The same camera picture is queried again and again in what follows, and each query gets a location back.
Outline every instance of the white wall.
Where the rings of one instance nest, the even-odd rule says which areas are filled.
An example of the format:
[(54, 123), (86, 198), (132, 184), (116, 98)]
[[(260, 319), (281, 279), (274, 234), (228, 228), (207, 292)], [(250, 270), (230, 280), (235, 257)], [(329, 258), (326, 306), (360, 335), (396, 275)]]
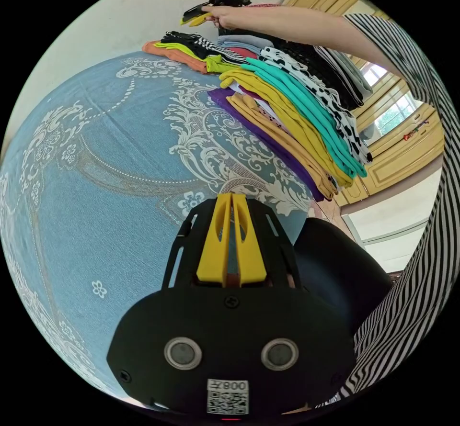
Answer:
[(391, 198), (342, 216), (366, 251), (388, 273), (404, 269), (417, 247), (433, 208), (440, 177), (439, 168)]
[(193, 31), (208, 39), (216, 38), (217, 30), (211, 24), (198, 28), (179, 25), (185, 10), (204, 1), (100, 0), (94, 4), (65, 29), (33, 69), (11, 113), (0, 160), (32, 109), (76, 73), (112, 57), (140, 51), (146, 41), (160, 39), (168, 30)]

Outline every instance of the window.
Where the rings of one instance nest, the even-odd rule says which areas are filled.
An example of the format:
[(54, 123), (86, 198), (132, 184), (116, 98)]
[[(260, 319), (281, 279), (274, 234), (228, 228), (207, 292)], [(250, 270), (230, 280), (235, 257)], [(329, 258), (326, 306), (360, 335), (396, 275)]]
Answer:
[(416, 101), (412, 94), (408, 92), (359, 134), (361, 140), (364, 140), (367, 146), (373, 144), (395, 127), (399, 126), (421, 105), (422, 102)]
[(374, 86), (387, 72), (384, 68), (371, 62), (366, 62), (361, 68), (361, 73), (370, 86)]

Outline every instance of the stack of folded shirts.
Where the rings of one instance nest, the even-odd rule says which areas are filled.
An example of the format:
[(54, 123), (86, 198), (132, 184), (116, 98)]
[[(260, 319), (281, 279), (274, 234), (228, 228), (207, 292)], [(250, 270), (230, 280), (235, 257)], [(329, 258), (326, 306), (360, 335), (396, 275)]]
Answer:
[(220, 73), (211, 99), (279, 156), (317, 201), (331, 200), (372, 161), (347, 109), (372, 93), (346, 55), (251, 34), (167, 32), (143, 51)]

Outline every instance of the black and white striped shirt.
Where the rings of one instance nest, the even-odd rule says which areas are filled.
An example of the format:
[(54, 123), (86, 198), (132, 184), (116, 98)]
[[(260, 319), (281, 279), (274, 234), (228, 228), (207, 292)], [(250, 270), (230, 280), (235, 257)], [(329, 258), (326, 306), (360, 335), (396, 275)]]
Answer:
[(413, 352), (446, 304), (460, 263), (460, 120), (452, 100), (422, 50), (397, 24), (366, 14), (344, 17), (404, 75), (413, 96), (437, 110), (444, 157), (420, 242), (398, 282), (356, 332), (356, 367), (328, 403), (373, 385)]

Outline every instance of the light blue bedspread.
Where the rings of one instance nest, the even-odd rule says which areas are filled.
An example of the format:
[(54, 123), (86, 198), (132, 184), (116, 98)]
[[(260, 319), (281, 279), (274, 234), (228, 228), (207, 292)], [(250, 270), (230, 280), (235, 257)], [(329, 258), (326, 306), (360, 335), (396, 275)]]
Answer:
[(91, 67), (32, 111), (0, 169), (1, 242), (16, 289), (54, 350), (125, 397), (105, 357), (123, 314), (157, 291), (188, 211), (221, 192), (275, 210), (291, 241), (311, 195), (217, 107), (202, 75), (133, 53)]

